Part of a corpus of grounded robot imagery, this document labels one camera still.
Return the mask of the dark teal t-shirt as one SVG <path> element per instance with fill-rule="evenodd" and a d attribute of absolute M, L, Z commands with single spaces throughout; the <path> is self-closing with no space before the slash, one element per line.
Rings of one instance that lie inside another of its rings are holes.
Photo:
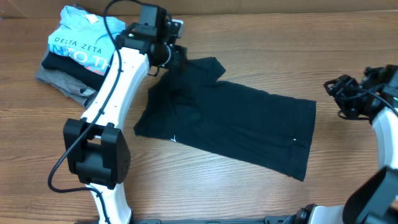
<path fill-rule="evenodd" d="M 138 136 L 179 142 L 305 179 L 315 129 L 313 100 L 223 81 L 214 57 L 179 52 L 148 91 Z"/>

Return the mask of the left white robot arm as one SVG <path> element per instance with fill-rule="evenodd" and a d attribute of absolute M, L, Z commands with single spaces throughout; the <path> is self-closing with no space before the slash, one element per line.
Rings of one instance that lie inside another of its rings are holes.
<path fill-rule="evenodd" d="M 98 223 L 133 223 L 124 179 L 130 166 L 130 150 L 123 135 L 127 112 L 136 91 L 152 66 L 175 68 L 185 49 L 176 45 L 184 23 L 173 19 L 163 26 L 131 24 L 114 37 L 115 51 L 109 73 L 94 102 L 80 119 L 68 119 L 63 128 L 72 174 L 91 192 L 99 213 Z"/>

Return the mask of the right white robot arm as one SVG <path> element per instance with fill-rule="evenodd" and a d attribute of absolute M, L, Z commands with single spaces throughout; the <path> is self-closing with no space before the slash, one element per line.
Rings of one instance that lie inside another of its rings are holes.
<path fill-rule="evenodd" d="M 357 82 L 342 75 L 325 82 L 346 119 L 364 115 L 377 137 L 379 170 L 344 205 L 310 204 L 280 223 L 397 223 L 397 74 L 366 75 Z"/>

